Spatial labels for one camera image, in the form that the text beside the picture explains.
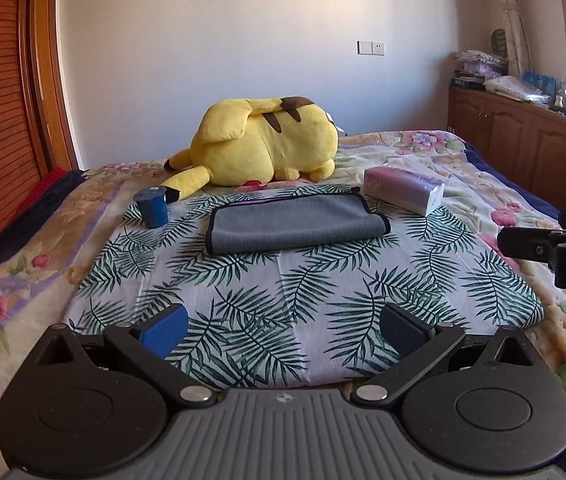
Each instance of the floral bedspread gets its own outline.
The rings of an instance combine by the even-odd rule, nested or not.
[[[361,183],[365,168],[388,160],[444,178],[446,209],[483,240],[486,248],[492,248],[494,255],[500,256],[496,249],[500,226],[556,226],[518,193],[469,164],[462,142],[447,132],[389,132],[341,139],[330,183]],[[166,173],[159,161],[98,168],[88,176],[30,243],[0,265],[0,394],[45,328],[72,319],[68,306],[129,212],[132,195],[162,182]],[[275,183],[237,191],[297,185]],[[208,187],[198,198],[224,196],[228,191]],[[566,290],[554,288],[553,275],[543,264],[504,261],[540,300],[544,320],[529,329],[528,336],[566,389]],[[5,469],[0,456],[0,475]]]

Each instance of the gray microfiber towel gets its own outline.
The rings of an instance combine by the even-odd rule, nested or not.
[[[390,232],[386,217],[369,211],[358,188],[220,206],[209,221],[209,254],[255,253],[376,238]]]

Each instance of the plush toy tail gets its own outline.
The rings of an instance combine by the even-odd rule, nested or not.
[[[240,139],[250,115],[281,111],[281,99],[226,99],[209,107],[197,132],[201,144]]]
[[[192,157],[189,155],[189,148],[181,150],[180,152],[172,155],[165,161],[165,171],[184,170],[192,165]]]
[[[165,201],[170,203],[176,200],[185,200],[192,193],[205,186],[211,178],[212,174],[205,166],[196,166],[190,170],[181,171],[179,174],[170,176],[169,179],[161,184],[167,188]]]

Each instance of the cabinet door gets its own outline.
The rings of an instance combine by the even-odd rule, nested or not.
[[[471,91],[451,91],[448,122],[452,131],[476,146],[485,108],[486,99],[482,95]]]
[[[478,144],[484,146],[484,158],[506,178],[523,186],[524,164],[521,154],[530,136],[533,116],[518,108],[488,101],[486,120]]]
[[[535,117],[530,131],[530,191],[556,208],[566,207],[566,126]]]

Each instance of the curtain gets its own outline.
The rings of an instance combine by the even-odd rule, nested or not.
[[[521,15],[519,0],[501,0],[505,38],[508,44],[508,60],[510,75],[522,77],[526,70],[532,70],[530,47],[526,37]]]

